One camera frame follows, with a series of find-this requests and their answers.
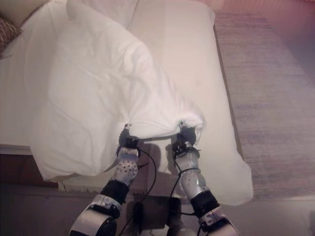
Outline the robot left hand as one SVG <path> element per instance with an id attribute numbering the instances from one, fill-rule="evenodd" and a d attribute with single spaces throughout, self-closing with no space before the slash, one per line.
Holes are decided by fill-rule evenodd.
<path id="1" fill-rule="evenodd" d="M 125 124 L 123 130 L 119 136 L 119 146 L 126 148 L 136 148 L 139 142 L 139 138 L 136 136 L 130 135 L 129 129 L 131 124 Z"/>

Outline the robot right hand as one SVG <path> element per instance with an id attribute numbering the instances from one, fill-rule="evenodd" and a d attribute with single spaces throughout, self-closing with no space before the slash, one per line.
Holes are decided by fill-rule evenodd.
<path id="1" fill-rule="evenodd" d="M 189 143 L 193 146 L 196 142 L 195 127 L 188 127 L 186 123 L 181 120 L 179 122 L 179 128 L 180 132 L 177 134 L 177 139 L 183 144 Z"/>

